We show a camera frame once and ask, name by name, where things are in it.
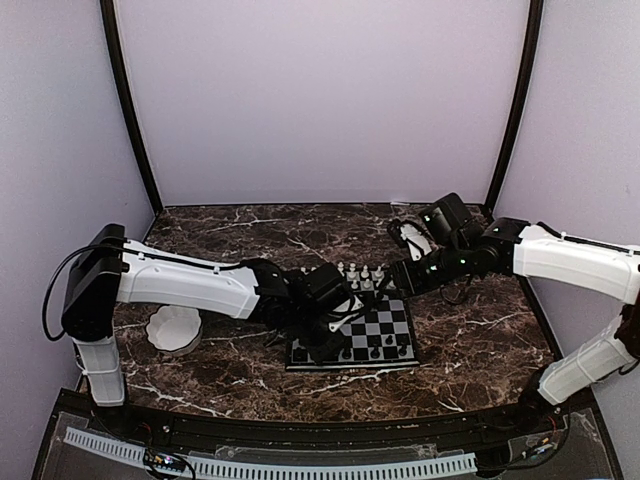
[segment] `pawn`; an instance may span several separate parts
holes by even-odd
[[[355,278],[358,278],[358,272],[356,272],[356,264],[352,263],[351,265],[349,265],[349,272],[347,273],[347,278],[349,280],[353,280]]]

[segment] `marble table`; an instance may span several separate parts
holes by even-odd
[[[215,261],[266,257],[283,268],[322,262],[388,265],[404,258],[392,218],[424,206],[254,205],[173,207],[151,229],[153,247]],[[481,217],[474,207],[474,214]],[[170,411],[246,420],[335,422],[414,418],[515,402],[551,351],[513,278],[476,279],[469,300],[438,292],[409,301],[421,366],[399,371],[291,373],[285,346],[265,348],[260,324],[203,312],[200,345],[171,358],[144,329],[158,305],[118,305],[115,332],[130,400]]]

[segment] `lavender wall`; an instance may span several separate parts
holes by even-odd
[[[484,200],[528,1],[117,3],[166,204]]]
[[[640,3],[548,2],[497,213],[640,244]],[[602,295],[534,282],[565,352],[619,312]],[[596,387],[626,478],[640,478],[640,372]]]
[[[0,10],[0,477],[26,479],[59,388],[78,379],[71,342],[41,331],[49,276],[105,223],[139,238],[152,212],[99,3],[5,0]]]

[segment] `robotic arm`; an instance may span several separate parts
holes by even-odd
[[[260,321],[299,338],[317,363],[343,347],[344,337],[332,325],[371,306],[328,263],[305,275],[264,259],[209,262],[128,240],[120,225],[107,225],[91,247],[71,267],[62,326],[100,407],[125,401],[113,334],[116,302],[180,305]]]
[[[400,296],[411,297],[493,272],[554,279],[625,305],[598,336],[531,377],[519,399],[522,429],[579,390],[640,360],[640,247],[570,237],[511,218],[483,229],[456,194],[421,216],[440,248],[431,250],[419,225],[392,222],[389,233],[409,246],[411,258],[392,264],[379,290],[393,279]],[[343,347],[337,327],[366,313],[376,300],[357,298],[331,264],[305,275],[264,259],[209,262],[127,240],[119,225],[106,226],[84,250],[70,270],[62,326],[98,406],[125,401],[112,323],[116,301],[181,305],[263,322],[299,338],[320,363]]]
[[[456,194],[421,216],[442,248],[392,266],[393,280],[406,297],[465,275],[494,272],[553,279],[625,304],[599,335],[534,374],[519,400],[523,424],[535,422],[552,406],[640,359],[640,247],[570,237],[542,223],[510,218],[500,218],[482,231]]]

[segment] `bowl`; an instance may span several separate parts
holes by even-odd
[[[156,349],[172,356],[191,353],[202,338],[202,320],[195,308],[165,305],[151,315],[147,338]]]

